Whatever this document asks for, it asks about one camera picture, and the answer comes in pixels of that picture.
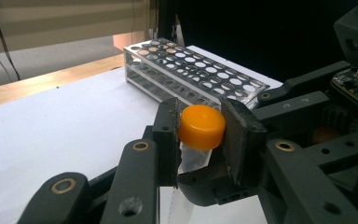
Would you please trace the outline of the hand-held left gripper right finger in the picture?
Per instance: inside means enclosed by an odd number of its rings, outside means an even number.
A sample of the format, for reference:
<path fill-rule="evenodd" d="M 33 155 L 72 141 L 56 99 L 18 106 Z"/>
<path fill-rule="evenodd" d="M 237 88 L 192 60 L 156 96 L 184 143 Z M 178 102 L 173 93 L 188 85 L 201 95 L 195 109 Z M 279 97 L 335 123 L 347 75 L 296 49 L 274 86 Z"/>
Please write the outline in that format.
<path fill-rule="evenodd" d="M 226 99 L 221 102 L 226 120 L 222 143 L 228 173 L 241 188 L 257 185 L 259 152 L 267 136 L 267 129 L 243 103 Z"/>

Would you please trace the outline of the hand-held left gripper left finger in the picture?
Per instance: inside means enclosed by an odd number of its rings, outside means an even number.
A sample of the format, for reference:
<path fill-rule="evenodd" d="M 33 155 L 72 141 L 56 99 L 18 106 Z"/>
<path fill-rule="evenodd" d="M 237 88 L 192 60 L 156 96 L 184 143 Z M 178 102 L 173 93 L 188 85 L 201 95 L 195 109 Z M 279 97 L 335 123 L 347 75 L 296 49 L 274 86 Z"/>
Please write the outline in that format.
<path fill-rule="evenodd" d="M 158 145 L 158 182 L 161 187 L 177 187 L 180 163 L 177 137 L 178 99 L 162 101 L 152 127 L 153 141 Z"/>

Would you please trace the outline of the orange-capped clear tube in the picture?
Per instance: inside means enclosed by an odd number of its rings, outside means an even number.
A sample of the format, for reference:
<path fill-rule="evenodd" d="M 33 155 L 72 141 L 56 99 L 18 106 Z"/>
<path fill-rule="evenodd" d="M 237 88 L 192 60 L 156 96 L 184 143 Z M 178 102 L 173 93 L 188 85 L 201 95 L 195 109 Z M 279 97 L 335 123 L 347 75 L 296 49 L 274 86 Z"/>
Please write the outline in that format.
<path fill-rule="evenodd" d="M 179 118 L 181 162 L 178 174 L 205 168 L 223 139 L 226 121 L 222 113 L 207 105 L 190 105 Z M 171 191 L 166 220 L 162 224 L 188 224 L 194 204 L 179 187 Z"/>

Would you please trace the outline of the clear plastic tube rack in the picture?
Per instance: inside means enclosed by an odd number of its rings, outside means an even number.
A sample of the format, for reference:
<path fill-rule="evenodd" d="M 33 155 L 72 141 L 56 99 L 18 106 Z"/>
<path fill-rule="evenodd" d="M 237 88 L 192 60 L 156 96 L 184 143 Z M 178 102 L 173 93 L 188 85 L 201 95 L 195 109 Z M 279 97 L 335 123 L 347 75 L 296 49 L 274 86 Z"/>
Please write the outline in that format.
<path fill-rule="evenodd" d="M 218 109 L 224 98 L 252 108 L 269 84 L 165 38 L 124 48 L 126 79 L 159 102 Z"/>

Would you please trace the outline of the beige wooden furniture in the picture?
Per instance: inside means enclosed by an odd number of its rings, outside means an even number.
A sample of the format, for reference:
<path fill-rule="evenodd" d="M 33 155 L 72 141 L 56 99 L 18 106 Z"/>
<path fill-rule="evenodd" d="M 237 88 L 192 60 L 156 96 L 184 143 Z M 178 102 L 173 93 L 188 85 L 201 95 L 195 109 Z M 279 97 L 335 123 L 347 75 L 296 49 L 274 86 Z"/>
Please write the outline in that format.
<path fill-rule="evenodd" d="M 152 0 L 0 0 L 0 85 L 116 56 Z"/>

